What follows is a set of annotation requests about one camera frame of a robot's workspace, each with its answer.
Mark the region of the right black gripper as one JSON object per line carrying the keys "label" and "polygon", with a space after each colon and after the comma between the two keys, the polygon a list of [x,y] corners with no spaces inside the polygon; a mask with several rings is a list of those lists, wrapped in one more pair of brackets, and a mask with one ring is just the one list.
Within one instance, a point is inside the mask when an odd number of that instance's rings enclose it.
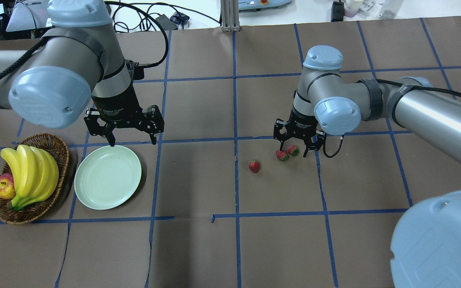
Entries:
{"label": "right black gripper", "polygon": [[274,139],[280,143],[279,150],[284,150],[284,144],[289,139],[296,138],[305,144],[303,158],[307,157],[309,151],[318,151],[326,139],[317,126],[318,121],[314,116],[307,116],[292,108],[286,122],[278,118],[274,124]]}

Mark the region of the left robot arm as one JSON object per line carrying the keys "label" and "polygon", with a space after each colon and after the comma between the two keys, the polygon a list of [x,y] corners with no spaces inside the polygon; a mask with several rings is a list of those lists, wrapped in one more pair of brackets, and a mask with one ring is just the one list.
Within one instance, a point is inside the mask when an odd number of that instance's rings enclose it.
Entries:
{"label": "left robot arm", "polygon": [[144,66],[126,60],[103,0],[50,0],[53,28],[26,51],[0,50],[0,109],[49,129],[84,113],[92,136],[114,146],[115,129],[133,128],[152,144],[164,131],[158,106],[143,109],[133,87]]}

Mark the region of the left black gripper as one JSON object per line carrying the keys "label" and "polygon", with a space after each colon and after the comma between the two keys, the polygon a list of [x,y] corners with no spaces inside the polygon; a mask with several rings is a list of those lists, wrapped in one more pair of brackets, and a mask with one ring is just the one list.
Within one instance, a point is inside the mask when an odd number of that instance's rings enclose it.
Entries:
{"label": "left black gripper", "polygon": [[92,136],[104,136],[110,146],[115,146],[114,129],[134,128],[148,133],[151,144],[157,144],[158,135],[164,131],[164,119],[157,105],[143,109],[134,90],[91,99],[96,108],[86,111],[84,121]]}

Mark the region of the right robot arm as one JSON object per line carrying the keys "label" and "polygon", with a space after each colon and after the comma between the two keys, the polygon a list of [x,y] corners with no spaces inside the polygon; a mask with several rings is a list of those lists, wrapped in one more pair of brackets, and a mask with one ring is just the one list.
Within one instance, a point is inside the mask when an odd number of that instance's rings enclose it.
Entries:
{"label": "right robot arm", "polygon": [[[312,47],[293,93],[289,119],[276,120],[274,139],[301,139],[306,151],[324,149],[327,136],[343,137],[360,122],[389,118],[461,163],[461,102],[422,77],[364,78],[346,84],[343,56]],[[408,209],[392,234],[390,269],[396,288],[461,288],[461,191]]]}

